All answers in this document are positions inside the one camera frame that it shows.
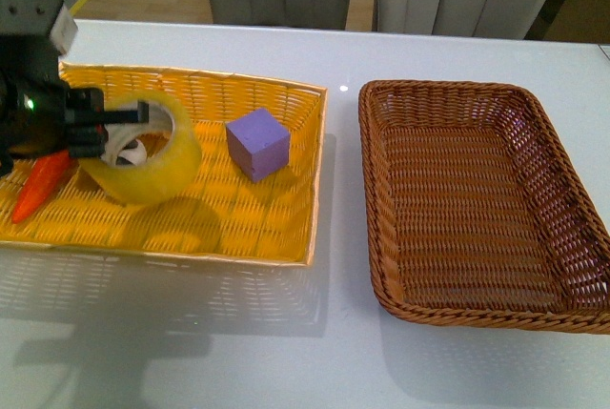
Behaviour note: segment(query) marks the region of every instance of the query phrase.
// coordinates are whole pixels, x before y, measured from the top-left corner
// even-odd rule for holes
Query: yellow basket
[[[217,72],[63,64],[72,87],[101,88],[107,100],[160,90],[189,112],[203,159],[195,181],[155,206],[120,205],[77,170],[54,199],[10,221],[31,161],[0,181],[4,246],[162,256],[266,265],[313,263],[326,89]],[[289,165],[252,183],[229,157],[225,123],[266,108],[291,134]]]

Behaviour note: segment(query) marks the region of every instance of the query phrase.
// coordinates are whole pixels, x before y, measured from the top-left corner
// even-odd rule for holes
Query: robotic arm
[[[71,88],[59,78],[76,24],[63,0],[0,0],[0,176],[14,158],[68,149],[97,157],[108,140],[105,125],[148,121],[137,111],[104,111],[97,88]]]

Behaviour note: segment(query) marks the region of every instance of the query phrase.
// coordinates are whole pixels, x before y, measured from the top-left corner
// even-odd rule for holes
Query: brown wicker basket
[[[610,237],[531,93],[375,81],[359,119],[371,279],[392,315],[610,333]]]

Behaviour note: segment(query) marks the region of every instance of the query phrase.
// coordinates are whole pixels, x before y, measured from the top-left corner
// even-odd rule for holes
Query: wicker basket
[[[33,217],[10,215],[31,162],[0,181],[0,240],[37,250],[311,265],[326,90],[282,80],[179,69],[63,65],[73,87],[107,99],[150,89],[187,108],[203,160],[195,181],[157,206],[123,206],[82,171]],[[253,184],[229,157],[227,121],[265,107],[291,133],[289,166]]]
[[[359,119],[371,278],[392,315],[610,333],[610,238],[531,93],[376,81]]]

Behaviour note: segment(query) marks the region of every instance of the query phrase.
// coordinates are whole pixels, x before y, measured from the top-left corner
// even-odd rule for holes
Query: purple cube
[[[229,155],[252,182],[288,164],[290,133],[267,109],[227,123],[227,143]]]

